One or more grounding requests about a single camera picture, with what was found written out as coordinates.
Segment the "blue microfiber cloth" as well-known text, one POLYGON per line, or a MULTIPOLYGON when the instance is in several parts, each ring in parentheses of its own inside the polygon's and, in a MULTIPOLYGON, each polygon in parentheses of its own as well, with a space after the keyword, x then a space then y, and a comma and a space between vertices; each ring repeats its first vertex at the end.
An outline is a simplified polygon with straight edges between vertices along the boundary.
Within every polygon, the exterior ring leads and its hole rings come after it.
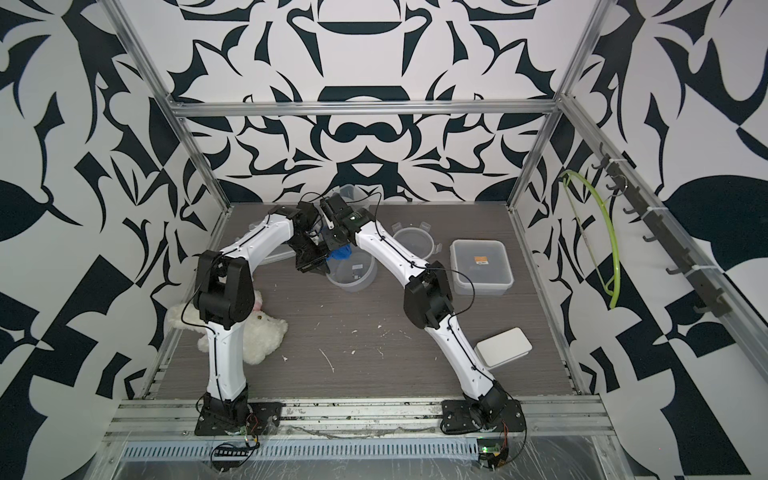
POLYGON ((346 260, 348 259, 352 254, 352 249, 349 244, 344 245, 338 249, 335 249, 330 252, 329 258, 334 260, 346 260))

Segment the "tall rectangular clear lunch box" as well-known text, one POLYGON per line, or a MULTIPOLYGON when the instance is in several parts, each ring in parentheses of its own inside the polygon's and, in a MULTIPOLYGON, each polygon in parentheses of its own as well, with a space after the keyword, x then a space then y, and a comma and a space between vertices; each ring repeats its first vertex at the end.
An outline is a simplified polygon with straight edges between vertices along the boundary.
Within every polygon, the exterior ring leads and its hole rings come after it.
POLYGON ((352 207, 365 207, 367 208, 372 201, 372 196, 366 193, 360 186, 345 184, 341 186, 335 186, 328 192, 328 196, 338 194, 347 205, 352 207))

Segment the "clear rectangular lunch box lid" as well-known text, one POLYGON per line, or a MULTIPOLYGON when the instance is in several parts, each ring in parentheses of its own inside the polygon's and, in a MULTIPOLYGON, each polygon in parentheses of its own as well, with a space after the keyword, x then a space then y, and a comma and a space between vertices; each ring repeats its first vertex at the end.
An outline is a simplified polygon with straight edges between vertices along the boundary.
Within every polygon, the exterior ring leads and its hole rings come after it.
POLYGON ((255 270, 259 264, 280 244, 287 242, 294 234, 293 221, 283 217, 274 216, 245 247, 251 270, 255 270))

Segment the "round clear lunch box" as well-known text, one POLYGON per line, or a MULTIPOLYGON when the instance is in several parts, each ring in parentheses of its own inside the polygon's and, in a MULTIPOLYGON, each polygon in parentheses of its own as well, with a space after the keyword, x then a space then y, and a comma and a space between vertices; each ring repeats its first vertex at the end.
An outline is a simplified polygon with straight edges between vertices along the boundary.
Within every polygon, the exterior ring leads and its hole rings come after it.
POLYGON ((330 283, 345 292, 357 293, 370 286, 377 274, 378 264, 368 252, 350 245, 351 256, 346 260, 327 259, 330 283))

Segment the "round clear lunch box lid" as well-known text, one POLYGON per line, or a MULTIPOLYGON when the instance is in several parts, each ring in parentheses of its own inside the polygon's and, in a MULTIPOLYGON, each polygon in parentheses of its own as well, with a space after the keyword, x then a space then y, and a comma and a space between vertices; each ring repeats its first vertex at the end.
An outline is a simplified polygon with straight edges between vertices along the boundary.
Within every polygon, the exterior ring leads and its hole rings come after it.
POLYGON ((423 260, 442 251, 443 245, 431 235, 431 225, 421 222, 419 225, 403 226, 400 222, 392 225, 393 238, 412 254, 423 260))

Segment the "square clear lunch box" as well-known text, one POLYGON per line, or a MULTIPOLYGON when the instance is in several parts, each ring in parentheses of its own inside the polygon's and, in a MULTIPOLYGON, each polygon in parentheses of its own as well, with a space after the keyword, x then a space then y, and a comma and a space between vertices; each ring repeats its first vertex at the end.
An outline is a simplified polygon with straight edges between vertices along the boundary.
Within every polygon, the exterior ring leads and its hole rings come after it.
POLYGON ((450 260, 453 291, 458 295, 502 296, 514 284, 501 241, 457 239, 450 245, 450 260))

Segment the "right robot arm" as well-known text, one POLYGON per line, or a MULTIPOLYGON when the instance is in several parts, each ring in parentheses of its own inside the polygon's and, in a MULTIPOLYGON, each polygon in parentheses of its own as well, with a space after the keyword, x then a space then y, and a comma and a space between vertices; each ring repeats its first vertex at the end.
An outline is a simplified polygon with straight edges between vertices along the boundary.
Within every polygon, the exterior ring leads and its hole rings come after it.
POLYGON ((331 200, 321 201, 320 208, 334 240, 371 254, 403 286, 407 318, 436 342, 459 380, 473 423, 488 429, 499 419, 509 396, 460 328, 446 269, 407 250, 366 209, 331 200))

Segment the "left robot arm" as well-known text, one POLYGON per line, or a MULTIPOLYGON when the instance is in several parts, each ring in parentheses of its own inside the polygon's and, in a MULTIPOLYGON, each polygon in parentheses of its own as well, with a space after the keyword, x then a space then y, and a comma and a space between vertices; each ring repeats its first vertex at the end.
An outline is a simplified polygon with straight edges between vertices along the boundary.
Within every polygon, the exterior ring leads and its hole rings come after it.
POLYGON ((200 255, 192 298, 209 342, 209 380, 202 412, 243 423, 248 416, 243 370, 244 322, 255 305, 253 274, 282 244, 295 252, 296 269, 326 274, 330 250, 313 234, 320 214, 315 206, 272 208, 244 237, 220 251, 200 255))

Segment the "white plush toy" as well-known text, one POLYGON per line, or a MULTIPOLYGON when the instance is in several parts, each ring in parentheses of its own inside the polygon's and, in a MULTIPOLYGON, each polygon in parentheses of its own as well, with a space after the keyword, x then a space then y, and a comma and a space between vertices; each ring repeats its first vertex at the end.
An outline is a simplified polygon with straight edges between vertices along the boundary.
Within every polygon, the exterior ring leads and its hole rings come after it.
MULTIPOLYGON (((288 331, 288 323, 284 319, 274 318, 262 311, 263 298, 260 291, 255 290, 255 303, 250 315, 243 322, 243 361, 249 365, 258 365, 272 354, 282 343, 288 331)), ((171 329, 190 330, 200 333, 197 348, 202 353, 209 352, 207 339, 208 330, 200 319, 198 310, 181 303, 171 307, 165 314, 164 332, 171 329)))

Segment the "white flat box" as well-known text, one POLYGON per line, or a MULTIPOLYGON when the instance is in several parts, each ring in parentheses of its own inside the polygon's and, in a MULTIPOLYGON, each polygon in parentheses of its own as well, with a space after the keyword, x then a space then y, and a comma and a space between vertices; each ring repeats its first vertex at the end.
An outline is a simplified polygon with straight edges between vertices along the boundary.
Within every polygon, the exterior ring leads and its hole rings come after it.
POLYGON ((525 333, 515 327, 478 342, 474 352, 486 368, 493 370, 523 358, 532 349, 525 333))

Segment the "green bow saw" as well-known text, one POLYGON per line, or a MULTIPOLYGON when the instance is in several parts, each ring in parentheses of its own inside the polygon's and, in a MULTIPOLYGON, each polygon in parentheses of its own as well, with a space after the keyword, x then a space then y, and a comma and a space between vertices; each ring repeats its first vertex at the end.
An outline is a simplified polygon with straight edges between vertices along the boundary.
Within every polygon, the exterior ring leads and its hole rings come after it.
POLYGON ((560 174, 577 232, 594 267, 607 308, 614 310, 622 288, 621 256, 609 205, 598 189, 581 173, 566 169, 560 174))

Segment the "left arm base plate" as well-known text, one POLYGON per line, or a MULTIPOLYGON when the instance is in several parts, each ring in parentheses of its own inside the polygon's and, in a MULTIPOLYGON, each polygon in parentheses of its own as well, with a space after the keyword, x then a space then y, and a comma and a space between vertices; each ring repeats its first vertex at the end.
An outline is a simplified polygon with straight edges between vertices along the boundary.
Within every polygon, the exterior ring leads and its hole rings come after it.
POLYGON ((281 402, 227 403, 205 396, 194 434, 200 437, 261 435, 280 425, 283 406, 281 402))

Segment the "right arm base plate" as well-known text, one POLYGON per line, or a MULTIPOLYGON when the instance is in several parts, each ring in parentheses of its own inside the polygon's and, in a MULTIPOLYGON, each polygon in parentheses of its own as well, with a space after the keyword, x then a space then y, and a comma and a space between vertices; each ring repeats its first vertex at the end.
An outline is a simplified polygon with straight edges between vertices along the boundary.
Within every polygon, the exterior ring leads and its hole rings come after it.
POLYGON ((493 411, 485 411, 479 402, 470 400, 444 400, 441 402, 442 419, 440 430, 446 435, 464 435, 469 433, 523 432, 527 422, 521 404, 516 399, 508 398, 503 406, 493 411))

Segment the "black wall hook rack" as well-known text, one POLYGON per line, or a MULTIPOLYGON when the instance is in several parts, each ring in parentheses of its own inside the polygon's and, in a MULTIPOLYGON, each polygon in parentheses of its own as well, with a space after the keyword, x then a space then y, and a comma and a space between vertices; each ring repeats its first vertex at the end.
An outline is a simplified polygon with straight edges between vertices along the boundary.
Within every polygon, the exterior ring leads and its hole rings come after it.
POLYGON ((613 180, 609 189, 626 198, 629 206, 624 213, 641 221, 649 230, 643 237, 647 243, 658 243, 673 262, 666 273, 681 275, 692 286, 700 299, 694 307, 698 314, 711 313, 722 318, 733 312, 725 288, 717 279, 720 269, 707 260, 694 245, 692 237, 675 219, 669 208, 650 189, 635 171, 630 161, 609 154, 605 145, 598 147, 600 160, 597 170, 603 170, 613 180))

